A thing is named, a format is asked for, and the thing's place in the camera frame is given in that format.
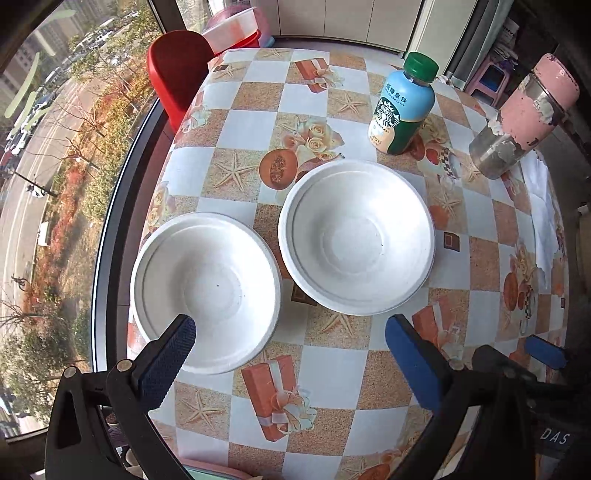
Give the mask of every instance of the checkered tablecloth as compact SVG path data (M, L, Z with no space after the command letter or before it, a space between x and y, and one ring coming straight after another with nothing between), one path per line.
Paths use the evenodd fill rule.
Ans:
M436 101L421 141L398 156L372 146L373 109L385 77L401 66L402 60L390 65L288 49L227 51L211 65L168 153L144 240L167 220L195 211L224 213L265 239L283 276L282 309L271 342L243 368L287 356L300 417L289 423L291 433L269 441L243 368L212 376L181 371L163 405L151 412L179 456L266 478L350 480L372 469L371 478L385 479L430 418L386 346L384 326L392 313L405 314L453 362L470 366L475 348L489 344L546 377L545 367L525 354L524 339L536 333L564 342L564 247L554 256L551 287L544 288L519 165L488 180L468 155L473 137L496 115L488 105L435 81ZM346 316L316 305L294 285L277 239L289 187L277 190L259 173L263 156L277 148L295 153L296 179L325 161L358 158L395 169L423 197L436 226L436 256L425 285L402 307ZM144 345L135 322L130 318L132 358ZM466 421L456 450L470 427Z

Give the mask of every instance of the green bottle cap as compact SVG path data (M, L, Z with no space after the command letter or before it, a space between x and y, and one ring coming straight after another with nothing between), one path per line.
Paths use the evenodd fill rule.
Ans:
M439 65L434 60L417 51L412 51L404 61L404 71L409 75L431 83L437 76Z

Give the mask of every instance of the screw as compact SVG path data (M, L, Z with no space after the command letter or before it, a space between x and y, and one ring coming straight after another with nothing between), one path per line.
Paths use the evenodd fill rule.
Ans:
M117 370L119 370L120 372L127 372L127 370L129 370L131 368L131 365L133 365L131 360L128 360L128 359L122 360L121 362L119 362L117 364Z
M503 373L507 378L515 378L515 370L513 370L511 367L505 367L503 369Z
M64 370L64 377L71 378L76 375L76 367L68 367Z

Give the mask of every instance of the white cloth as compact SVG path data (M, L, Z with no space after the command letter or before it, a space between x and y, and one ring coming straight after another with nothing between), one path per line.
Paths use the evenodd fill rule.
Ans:
M535 233L535 264L544 271L545 287L550 288L552 259L558 250L554 207L548 188L548 167L539 152L531 150L521 159L521 170L530 196Z

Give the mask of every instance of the paper bowl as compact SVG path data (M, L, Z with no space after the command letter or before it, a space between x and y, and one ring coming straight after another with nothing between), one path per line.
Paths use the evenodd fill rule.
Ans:
M225 215L189 213L156 230L139 252L131 278L131 311L147 340L179 313L197 326L183 368L229 372L271 338L281 300L279 268L263 239Z
M279 246L294 281L321 305L374 315L403 304L433 265L433 221L421 196L388 167L335 160L291 189Z

